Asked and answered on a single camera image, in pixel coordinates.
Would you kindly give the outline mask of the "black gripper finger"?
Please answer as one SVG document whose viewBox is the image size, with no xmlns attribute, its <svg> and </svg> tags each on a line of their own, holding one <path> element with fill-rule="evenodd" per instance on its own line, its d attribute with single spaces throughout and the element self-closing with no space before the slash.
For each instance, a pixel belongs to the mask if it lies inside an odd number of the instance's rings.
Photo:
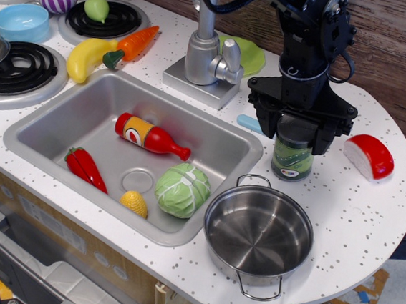
<svg viewBox="0 0 406 304">
<path fill-rule="evenodd" d="M 279 106 L 272 104 L 254 104 L 256 110 L 256 118 L 262 133 L 268 137 L 273 138 L 276 133 L 276 126 L 282 116 L 283 109 Z"/>
<path fill-rule="evenodd" d="M 313 155 L 323 155 L 337 135 L 338 126 L 336 123 L 322 122 L 316 128 L 312 142 L 311 153 Z"/>
</svg>

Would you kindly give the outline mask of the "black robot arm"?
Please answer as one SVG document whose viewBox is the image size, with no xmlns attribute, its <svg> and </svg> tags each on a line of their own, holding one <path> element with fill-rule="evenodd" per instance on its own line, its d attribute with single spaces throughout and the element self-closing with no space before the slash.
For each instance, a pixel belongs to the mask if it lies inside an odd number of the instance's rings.
<svg viewBox="0 0 406 304">
<path fill-rule="evenodd" d="M 253 0 L 234 0 L 218 5 L 204 0 L 215 14 L 234 12 Z M 353 72 L 346 48 L 357 29 L 349 22 L 347 0 L 267 0 L 276 9 L 283 33 L 284 50 L 279 77 L 252 77 L 249 102 L 255 107 L 259 126 L 273 137 L 280 117 L 287 114 L 314 124 L 312 154 L 323 155 L 335 137 L 348 135 L 357 110 L 329 86 L 339 83 L 331 65 L 342 56 Z"/>
</svg>

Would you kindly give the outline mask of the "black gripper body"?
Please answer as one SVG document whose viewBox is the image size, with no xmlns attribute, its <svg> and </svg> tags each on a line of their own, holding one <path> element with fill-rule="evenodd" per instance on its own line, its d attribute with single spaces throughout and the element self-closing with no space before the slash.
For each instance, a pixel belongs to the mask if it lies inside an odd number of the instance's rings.
<svg viewBox="0 0 406 304">
<path fill-rule="evenodd" d="M 305 119 L 316 125 L 336 123 L 337 136 L 350 134 L 357 110 L 331 88 L 326 77 L 299 81 L 288 77 L 251 77 L 249 102 L 272 104 L 282 114 Z"/>
</svg>

